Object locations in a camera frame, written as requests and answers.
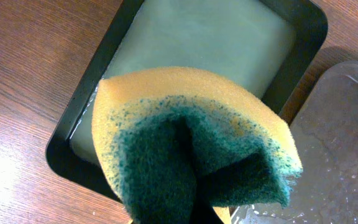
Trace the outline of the yellow green sponge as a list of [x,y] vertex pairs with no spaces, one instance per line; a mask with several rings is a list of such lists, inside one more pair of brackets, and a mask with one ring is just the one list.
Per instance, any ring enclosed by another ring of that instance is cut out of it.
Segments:
[[101,80],[91,133],[134,223],[229,223],[231,207],[287,206],[303,171],[284,120],[243,87],[196,68]]

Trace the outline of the black water basin tray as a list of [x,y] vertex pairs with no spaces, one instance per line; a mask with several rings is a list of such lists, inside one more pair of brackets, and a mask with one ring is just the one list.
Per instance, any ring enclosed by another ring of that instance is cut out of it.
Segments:
[[283,115],[327,33],[314,1],[123,1],[47,144],[47,164],[114,198],[90,133],[100,79],[153,67],[202,68]]

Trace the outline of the dark brown serving tray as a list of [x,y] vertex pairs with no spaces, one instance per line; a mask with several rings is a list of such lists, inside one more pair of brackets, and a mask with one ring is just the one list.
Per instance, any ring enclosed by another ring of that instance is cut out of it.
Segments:
[[325,71],[290,129],[303,164],[290,204],[237,208],[233,223],[358,223],[358,62]]

